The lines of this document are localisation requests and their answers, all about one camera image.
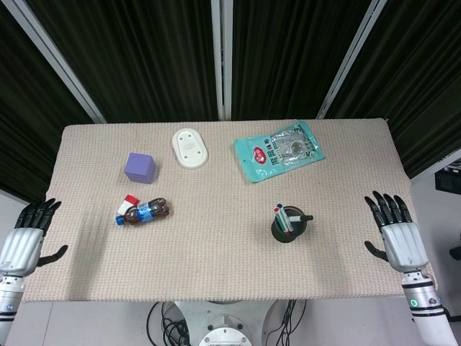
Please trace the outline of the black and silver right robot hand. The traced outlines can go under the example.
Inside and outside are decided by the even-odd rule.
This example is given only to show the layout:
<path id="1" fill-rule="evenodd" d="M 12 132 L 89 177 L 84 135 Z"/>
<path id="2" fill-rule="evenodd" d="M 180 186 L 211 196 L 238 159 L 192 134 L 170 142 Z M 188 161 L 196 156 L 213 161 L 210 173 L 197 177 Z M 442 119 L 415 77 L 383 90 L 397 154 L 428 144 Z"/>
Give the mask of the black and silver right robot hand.
<path id="1" fill-rule="evenodd" d="M 367 251 L 387 263 L 397 272 L 407 273 L 424 269 L 429 258 L 418 228 L 413 222 L 403 199 L 374 191 L 373 197 L 364 198 L 377 225 L 384 250 L 371 241 L 365 241 Z"/>

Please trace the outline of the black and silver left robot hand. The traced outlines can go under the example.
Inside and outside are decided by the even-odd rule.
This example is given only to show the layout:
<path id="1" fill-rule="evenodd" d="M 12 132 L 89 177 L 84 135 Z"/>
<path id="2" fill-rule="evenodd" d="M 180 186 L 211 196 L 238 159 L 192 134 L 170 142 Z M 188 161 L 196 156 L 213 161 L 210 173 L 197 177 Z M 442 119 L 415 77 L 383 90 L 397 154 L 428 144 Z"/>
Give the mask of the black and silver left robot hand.
<path id="1" fill-rule="evenodd" d="M 36 268 L 58 261 L 68 250 L 64 244 L 55 254 L 42 256 L 44 239 L 61 202 L 51 198 L 22 209 L 0 251 L 0 275 L 25 278 Z"/>

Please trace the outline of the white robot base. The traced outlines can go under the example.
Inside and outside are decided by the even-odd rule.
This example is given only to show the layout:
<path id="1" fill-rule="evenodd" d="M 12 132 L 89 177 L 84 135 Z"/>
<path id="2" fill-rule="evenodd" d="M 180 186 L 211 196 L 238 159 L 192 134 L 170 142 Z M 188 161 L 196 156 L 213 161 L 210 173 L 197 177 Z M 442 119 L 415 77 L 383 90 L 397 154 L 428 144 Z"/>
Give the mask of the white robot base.
<path id="1" fill-rule="evenodd" d="M 273 300 L 176 301 L 190 346 L 263 346 L 263 326 Z"/>

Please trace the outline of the black mesh pen holder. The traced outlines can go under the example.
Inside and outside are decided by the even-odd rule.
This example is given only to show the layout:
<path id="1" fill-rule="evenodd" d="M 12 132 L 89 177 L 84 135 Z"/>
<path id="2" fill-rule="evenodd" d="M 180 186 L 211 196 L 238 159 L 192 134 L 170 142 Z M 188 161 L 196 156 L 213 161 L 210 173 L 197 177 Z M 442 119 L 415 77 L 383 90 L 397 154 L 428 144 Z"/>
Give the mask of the black mesh pen holder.
<path id="1" fill-rule="evenodd" d="M 305 215 L 305 213 L 301 209 L 295 206 L 291 206 L 291 205 L 285 207 L 285 212 L 289 217 L 291 216 L 297 217 L 297 216 Z M 279 242 L 290 243 L 306 231 L 308 222 L 307 221 L 295 221 L 295 222 L 292 222 L 292 225 L 293 225 L 293 232 L 285 233 L 280 228 L 277 218 L 274 218 L 272 225 L 271 225 L 272 236 Z"/>

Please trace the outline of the white marker with red tip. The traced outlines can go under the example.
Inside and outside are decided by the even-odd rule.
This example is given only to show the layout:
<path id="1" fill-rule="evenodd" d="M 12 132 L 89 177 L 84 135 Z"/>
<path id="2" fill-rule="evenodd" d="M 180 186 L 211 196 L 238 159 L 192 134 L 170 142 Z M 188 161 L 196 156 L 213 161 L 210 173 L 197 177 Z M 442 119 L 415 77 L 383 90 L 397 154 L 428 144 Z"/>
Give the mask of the white marker with red tip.
<path id="1" fill-rule="evenodd" d="M 277 222 L 282 232 L 285 234 L 290 233 L 290 227 L 285 222 L 282 204 L 277 204 L 277 206 L 274 208 L 274 212 L 275 212 Z"/>

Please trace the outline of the black equipment box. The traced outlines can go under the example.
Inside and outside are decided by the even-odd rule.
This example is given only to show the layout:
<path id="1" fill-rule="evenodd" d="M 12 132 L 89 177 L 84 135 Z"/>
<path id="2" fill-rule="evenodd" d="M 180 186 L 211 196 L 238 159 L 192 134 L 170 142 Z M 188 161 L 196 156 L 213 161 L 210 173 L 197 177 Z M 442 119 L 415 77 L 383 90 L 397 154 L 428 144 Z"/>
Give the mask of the black equipment box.
<path id="1" fill-rule="evenodd" d="M 435 189 L 461 195 L 461 164 L 450 164 L 434 174 Z"/>

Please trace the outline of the red and white block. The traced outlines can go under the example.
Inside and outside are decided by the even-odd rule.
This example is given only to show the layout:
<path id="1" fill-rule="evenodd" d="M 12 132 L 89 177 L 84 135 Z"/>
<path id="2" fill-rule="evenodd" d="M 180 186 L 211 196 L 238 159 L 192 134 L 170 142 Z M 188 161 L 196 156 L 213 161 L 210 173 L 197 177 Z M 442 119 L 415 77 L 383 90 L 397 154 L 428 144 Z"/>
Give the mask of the red and white block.
<path id="1" fill-rule="evenodd" d="M 117 209 L 117 213 L 119 215 L 124 215 L 129 208 L 136 206 L 138 203 L 139 199 L 132 195 L 126 195 L 120 207 Z"/>

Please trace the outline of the dark green curtain panel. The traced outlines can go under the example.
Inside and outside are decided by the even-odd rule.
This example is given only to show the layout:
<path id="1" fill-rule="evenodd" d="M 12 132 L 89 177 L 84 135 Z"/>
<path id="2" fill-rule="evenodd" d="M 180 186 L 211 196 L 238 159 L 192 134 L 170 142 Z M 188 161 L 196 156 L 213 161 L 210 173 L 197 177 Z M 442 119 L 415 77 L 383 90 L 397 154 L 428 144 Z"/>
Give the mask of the dark green curtain panel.
<path id="1" fill-rule="evenodd" d="M 326 118 L 384 119 L 410 178 L 461 148 L 461 0 L 387 0 Z"/>
<path id="2" fill-rule="evenodd" d="M 108 123 L 216 121 L 210 0 L 27 0 Z"/>
<path id="3" fill-rule="evenodd" d="M 233 0 L 233 120 L 313 119 L 371 0 Z"/>
<path id="4" fill-rule="evenodd" d="M 64 128 L 89 123 L 0 0 L 0 190 L 29 203 L 44 199 Z"/>

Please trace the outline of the cola bottle with blue label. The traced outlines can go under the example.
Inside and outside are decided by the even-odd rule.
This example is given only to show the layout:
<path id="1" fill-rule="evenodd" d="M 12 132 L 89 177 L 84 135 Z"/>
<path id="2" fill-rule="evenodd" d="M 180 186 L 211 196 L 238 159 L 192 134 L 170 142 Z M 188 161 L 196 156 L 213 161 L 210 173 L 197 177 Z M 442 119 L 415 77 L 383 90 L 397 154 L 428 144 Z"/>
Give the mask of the cola bottle with blue label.
<path id="1" fill-rule="evenodd" d="M 147 203 L 129 207 L 124 214 L 115 218 L 115 222 L 118 226 L 136 226 L 154 221 L 157 218 L 166 217 L 168 214 L 167 200 L 165 198 L 155 198 Z"/>

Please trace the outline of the purple foam cube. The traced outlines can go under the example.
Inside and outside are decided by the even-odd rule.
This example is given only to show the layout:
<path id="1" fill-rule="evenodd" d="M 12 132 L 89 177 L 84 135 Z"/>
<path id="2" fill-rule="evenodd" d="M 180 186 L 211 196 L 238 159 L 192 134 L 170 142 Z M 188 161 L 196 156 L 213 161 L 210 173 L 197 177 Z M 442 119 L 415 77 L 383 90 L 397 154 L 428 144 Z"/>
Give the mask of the purple foam cube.
<path id="1" fill-rule="evenodd" d="M 127 158 L 124 173 L 132 182 L 150 184 L 156 173 L 156 163 L 152 156 L 131 152 Z"/>

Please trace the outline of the teal cleaning cloth package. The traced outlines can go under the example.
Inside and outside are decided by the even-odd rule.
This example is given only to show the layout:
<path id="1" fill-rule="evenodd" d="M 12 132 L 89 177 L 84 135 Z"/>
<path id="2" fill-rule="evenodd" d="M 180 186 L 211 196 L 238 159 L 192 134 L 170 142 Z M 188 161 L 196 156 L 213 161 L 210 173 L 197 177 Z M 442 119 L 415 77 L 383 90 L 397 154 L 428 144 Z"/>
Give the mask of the teal cleaning cloth package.
<path id="1" fill-rule="evenodd" d="M 234 149 L 250 182 L 262 182 L 325 159 L 306 122 L 295 121 L 273 134 L 238 138 Z"/>

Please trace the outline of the beige woven table mat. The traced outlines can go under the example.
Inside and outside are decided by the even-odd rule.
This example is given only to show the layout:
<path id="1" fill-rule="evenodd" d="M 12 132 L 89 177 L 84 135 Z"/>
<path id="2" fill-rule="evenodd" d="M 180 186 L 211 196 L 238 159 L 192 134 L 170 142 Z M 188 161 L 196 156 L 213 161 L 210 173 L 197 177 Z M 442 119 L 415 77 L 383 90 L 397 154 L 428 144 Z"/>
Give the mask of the beige woven table mat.
<path id="1" fill-rule="evenodd" d="M 57 262 L 27 280 L 37 301 L 182 301 L 356 298 L 401 294 L 400 275 L 364 242 L 382 242 L 364 201 L 374 191 L 411 199 L 387 123 L 311 120 L 326 157 L 263 182 L 246 179 L 233 143 L 273 133 L 283 120 L 194 123 L 207 147 L 198 169 L 171 145 L 180 123 L 70 125 L 48 197 L 61 201 L 43 244 Z M 156 163 L 150 184 L 124 173 L 131 152 Z M 118 226 L 126 195 L 165 198 L 169 214 Z M 290 243 L 271 233 L 278 203 L 313 216 Z"/>

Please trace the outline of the white oval plastic device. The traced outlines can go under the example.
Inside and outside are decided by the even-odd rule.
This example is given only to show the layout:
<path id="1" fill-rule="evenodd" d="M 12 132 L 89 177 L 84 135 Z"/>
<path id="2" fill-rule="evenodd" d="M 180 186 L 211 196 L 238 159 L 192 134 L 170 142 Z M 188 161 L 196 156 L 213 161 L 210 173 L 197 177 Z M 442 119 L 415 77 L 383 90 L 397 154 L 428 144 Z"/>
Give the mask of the white oval plastic device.
<path id="1" fill-rule="evenodd" d="M 192 128 L 178 130 L 171 140 L 176 159 L 187 169 L 197 169 L 208 159 L 208 152 L 202 136 Z"/>

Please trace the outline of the white frame post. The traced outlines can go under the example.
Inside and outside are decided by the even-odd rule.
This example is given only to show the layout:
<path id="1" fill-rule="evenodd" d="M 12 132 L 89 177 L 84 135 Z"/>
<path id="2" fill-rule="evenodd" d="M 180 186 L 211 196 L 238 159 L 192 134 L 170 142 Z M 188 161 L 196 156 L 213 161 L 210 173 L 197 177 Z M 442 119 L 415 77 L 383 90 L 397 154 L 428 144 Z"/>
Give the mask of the white frame post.
<path id="1" fill-rule="evenodd" d="M 387 2 L 388 0 L 370 0 L 370 5 L 368 6 L 367 11 L 365 12 L 341 62 L 341 65 L 331 82 L 322 105 L 317 112 L 315 117 L 316 119 L 324 119 L 327 115 Z"/>
<path id="2" fill-rule="evenodd" d="M 210 0 L 218 119 L 231 121 L 233 87 L 233 0 Z"/>
<path id="3" fill-rule="evenodd" d="M 6 10 L 39 50 L 89 118 L 98 124 L 107 121 L 51 36 L 25 0 L 0 0 Z"/>

